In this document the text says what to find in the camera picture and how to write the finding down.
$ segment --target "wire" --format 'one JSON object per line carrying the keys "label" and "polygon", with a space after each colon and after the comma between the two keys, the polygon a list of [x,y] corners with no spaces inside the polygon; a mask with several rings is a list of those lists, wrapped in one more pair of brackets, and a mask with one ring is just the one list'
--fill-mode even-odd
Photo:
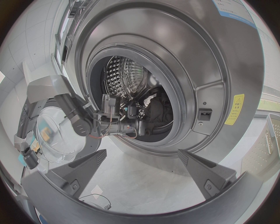
{"label": "wire", "polygon": [[130,139],[137,138],[137,131],[136,131],[135,127],[133,127],[133,128],[134,128],[135,136],[134,137],[124,136],[125,138],[130,138]]}
{"label": "wire", "polygon": [[91,195],[99,195],[99,196],[101,196],[101,197],[103,197],[103,198],[106,198],[105,196],[103,196],[103,195],[101,195],[101,194],[89,194],[89,195],[86,195],[86,196],[80,197],[80,198],[79,198],[79,200],[80,200],[80,199],[82,199],[82,198],[85,198],[85,197],[91,196]]}
{"label": "wire", "polygon": [[[98,119],[96,119],[96,118],[94,118],[93,120],[98,121],[98,122],[100,122],[100,123],[110,124],[110,122],[108,122],[108,121],[101,121],[101,120],[98,120]],[[116,124],[116,123],[118,123],[118,122],[120,122],[120,120],[111,122],[111,124]]]}
{"label": "wire", "polygon": [[89,137],[92,137],[92,138],[95,138],[95,139],[100,139],[100,138],[105,137],[105,136],[109,133],[109,130],[110,130],[110,127],[111,127],[111,124],[112,124],[112,117],[113,117],[113,107],[111,107],[110,124],[109,124],[109,127],[108,127],[107,132],[106,132],[104,135],[99,136],[99,137],[95,137],[95,136],[93,136],[93,135],[89,135]]}

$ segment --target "gray floor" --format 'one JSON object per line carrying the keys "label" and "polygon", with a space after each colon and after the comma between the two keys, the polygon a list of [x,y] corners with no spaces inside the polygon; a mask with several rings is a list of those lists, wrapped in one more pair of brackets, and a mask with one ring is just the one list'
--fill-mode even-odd
{"label": "gray floor", "polygon": [[[105,137],[100,149],[107,149],[101,164],[81,196],[102,190],[111,203],[110,211],[155,214],[184,209],[205,199],[191,177],[185,177],[146,165],[124,154]],[[106,199],[83,198],[102,207]]]}

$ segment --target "laundry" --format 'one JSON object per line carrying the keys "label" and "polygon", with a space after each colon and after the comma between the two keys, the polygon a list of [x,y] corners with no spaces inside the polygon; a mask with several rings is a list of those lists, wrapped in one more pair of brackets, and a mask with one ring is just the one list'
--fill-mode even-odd
{"label": "laundry", "polygon": [[154,128],[163,127],[173,121],[172,107],[166,93],[152,98],[144,113],[146,134],[151,134]]}

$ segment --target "washing machine drum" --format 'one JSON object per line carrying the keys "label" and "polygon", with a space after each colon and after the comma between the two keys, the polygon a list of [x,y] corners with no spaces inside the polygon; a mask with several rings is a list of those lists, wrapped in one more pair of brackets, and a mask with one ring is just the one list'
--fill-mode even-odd
{"label": "washing machine drum", "polygon": [[61,46],[77,92],[96,109],[103,93],[137,105],[150,131],[117,137],[131,148],[162,157],[187,149],[221,161],[250,125],[263,86],[261,41],[242,3],[85,2]]}

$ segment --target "clear plastic cover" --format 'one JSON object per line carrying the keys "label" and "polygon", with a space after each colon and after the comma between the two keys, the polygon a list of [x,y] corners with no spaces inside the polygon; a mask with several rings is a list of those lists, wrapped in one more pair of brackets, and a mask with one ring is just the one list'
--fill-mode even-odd
{"label": "clear plastic cover", "polygon": [[49,162],[73,161],[86,143],[86,137],[75,133],[70,120],[57,107],[47,107],[41,111],[36,132],[41,150]]}

